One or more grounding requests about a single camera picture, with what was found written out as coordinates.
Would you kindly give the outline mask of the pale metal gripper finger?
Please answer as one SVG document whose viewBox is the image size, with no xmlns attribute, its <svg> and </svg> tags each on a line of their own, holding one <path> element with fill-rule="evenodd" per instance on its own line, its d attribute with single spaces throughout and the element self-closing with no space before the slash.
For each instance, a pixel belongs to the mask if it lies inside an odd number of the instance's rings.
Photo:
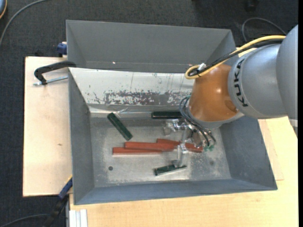
<svg viewBox="0 0 303 227">
<path fill-rule="evenodd" d="M 178 158 L 177 158 L 177 167 L 184 167 L 187 165 L 187 159 L 188 159 L 188 149 L 185 145 L 178 145 Z"/>
<path fill-rule="evenodd" d="M 180 129 L 178 120 L 166 120 L 163 127 L 164 135 L 170 135 L 172 132 L 176 132 Z"/>
</svg>

